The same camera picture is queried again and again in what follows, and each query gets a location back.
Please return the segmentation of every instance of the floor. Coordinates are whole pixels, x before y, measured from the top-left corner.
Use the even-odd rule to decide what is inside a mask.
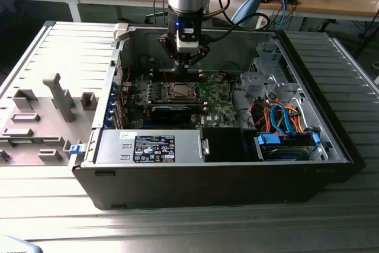
[[[24,50],[38,33],[40,27],[46,20],[71,21],[70,13],[66,4],[48,3],[38,1],[15,1],[13,6],[16,12],[10,12],[10,0],[0,0],[0,83],[4,81],[7,74],[12,70]],[[131,9],[122,7],[116,11],[115,7],[103,5],[82,5],[80,8],[82,18],[87,22],[114,23],[121,17],[134,23],[143,23],[144,15],[150,13],[150,8]],[[316,31],[322,20],[308,18],[303,21],[303,31]],[[331,37],[336,37],[349,52],[354,52],[359,43],[362,31],[352,21],[338,20],[329,24],[326,32]],[[372,79],[376,78],[371,64],[379,60],[379,39],[376,38],[366,47],[360,55],[358,62]]]

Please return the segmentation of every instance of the aluminum profile table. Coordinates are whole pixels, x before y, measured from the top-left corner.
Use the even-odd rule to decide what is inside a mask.
[[[2,96],[53,30],[37,35]],[[378,153],[378,145],[370,148]],[[99,210],[66,166],[0,167],[0,234],[31,241],[45,253],[378,252],[379,159],[364,158],[359,174],[308,203],[157,210]]]

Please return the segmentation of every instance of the plastic part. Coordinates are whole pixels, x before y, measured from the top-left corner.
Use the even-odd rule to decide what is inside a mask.
[[[11,120],[14,123],[32,123],[39,121],[41,118],[37,113],[19,113],[13,114]]]
[[[66,140],[65,145],[63,145],[63,152],[69,153],[71,148],[71,143],[69,140]]]
[[[5,152],[5,150],[0,149],[0,158],[2,158],[2,160],[4,160],[5,162],[8,162],[10,156]]]
[[[12,99],[20,111],[31,111],[33,108],[29,101],[37,100],[37,97],[31,89],[19,89]]]
[[[314,133],[314,134],[312,135],[312,139],[313,139],[313,141],[314,141],[314,143],[315,143],[316,145],[319,145],[319,144],[320,144],[320,137],[319,137],[319,135],[318,135],[317,133]]]
[[[280,138],[277,134],[263,133],[258,136],[258,143],[260,145],[279,145]]]
[[[63,146],[65,145],[65,140],[59,136],[56,139],[44,139],[43,143],[47,146]]]
[[[284,132],[281,128],[279,128],[275,122],[275,117],[274,117],[274,114],[275,114],[275,110],[278,109],[278,108],[281,108],[282,111],[283,111],[283,116],[284,116],[284,122],[285,122],[285,127],[287,128],[287,131],[289,132],[289,134],[295,136],[296,135],[296,132],[290,122],[290,116],[288,115],[288,111],[287,109],[282,106],[282,105],[279,105],[279,104],[276,104],[274,105],[272,108],[271,108],[271,113],[270,113],[270,119],[271,119],[271,124],[274,128],[276,128],[278,130],[278,132],[280,132],[281,135],[284,135]]]
[[[96,110],[97,107],[97,100],[95,93],[93,92],[83,92],[81,103],[83,106],[83,110]]]
[[[83,143],[81,145],[72,145],[70,147],[70,154],[84,154],[85,153],[86,144]]]
[[[238,8],[238,10],[234,13],[234,15],[231,18],[231,21],[233,23],[236,23],[243,17],[246,17],[247,15],[256,12],[261,2],[262,0],[245,0],[244,3],[240,6],[240,8]],[[240,26],[248,24],[250,20],[251,19],[247,19],[246,21],[242,22]]]
[[[53,94],[56,105],[58,106],[60,113],[65,121],[73,121],[75,115],[72,113],[70,105],[71,102],[66,99],[65,93],[59,84],[60,75],[59,73],[51,73],[49,77],[43,79],[43,83],[50,88]]]
[[[61,161],[62,157],[56,149],[40,149],[38,157],[42,161]]]
[[[43,253],[37,245],[8,235],[0,235],[0,252]]]
[[[3,136],[32,136],[31,129],[5,129],[2,133]]]
[[[113,28],[114,41],[120,41],[125,39],[128,34],[128,24],[127,23],[117,23]]]

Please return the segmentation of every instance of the warning label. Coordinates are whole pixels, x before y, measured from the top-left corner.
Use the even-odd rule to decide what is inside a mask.
[[[136,163],[175,162],[175,136],[136,136]]]

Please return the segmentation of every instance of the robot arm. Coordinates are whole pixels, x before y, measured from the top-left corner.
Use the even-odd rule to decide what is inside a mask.
[[[168,32],[160,39],[160,44],[170,58],[175,60],[176,70],[186,71],[204,58],[210,51],[211,37],[201,34],[204,17],[211,15],[237,22],[254,13],[262,0],[168,0]]]
[[[175,63],[187,69],[210,50],[200,45],[204,0],[168,0],[168,4],[168,32],[159,41]]]

